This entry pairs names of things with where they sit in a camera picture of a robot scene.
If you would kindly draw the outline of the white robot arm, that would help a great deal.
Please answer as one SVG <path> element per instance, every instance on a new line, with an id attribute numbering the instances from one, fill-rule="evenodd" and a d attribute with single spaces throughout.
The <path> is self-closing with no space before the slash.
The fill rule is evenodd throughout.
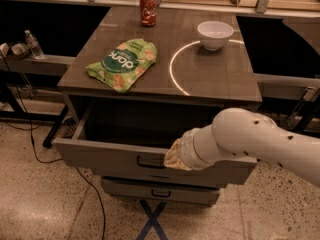
<path id="1" fill-rule="evenodd" d="M 212 123 L 176 139 L 164 157 L 167 168 L 204 170 L 244 157 L 273 162 L 320 186 L 320 139 L 284 130 L 269 117 L 241 108 L 220 111 Z"/>

